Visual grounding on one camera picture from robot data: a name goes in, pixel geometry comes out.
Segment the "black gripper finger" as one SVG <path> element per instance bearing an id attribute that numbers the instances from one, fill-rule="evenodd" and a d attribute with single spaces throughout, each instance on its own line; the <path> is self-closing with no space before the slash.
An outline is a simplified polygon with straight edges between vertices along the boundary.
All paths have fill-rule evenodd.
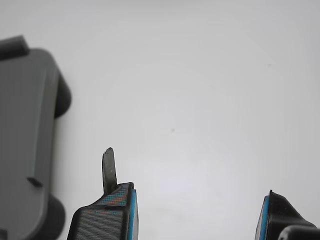
<path id="1" fill-rule="evenodd" d="M 102 155 L 103 195 L 72 216 L 68 240 L 137 240 L 138 199 L 133 182 L 117 183 L 114 150 Z"/>
<path id="2" fill-rule="evenodd" d="M 263 199 L 256 240 L 316 240 L 317 227 L 304 219 L 282 195 L 269 191 Z"/>

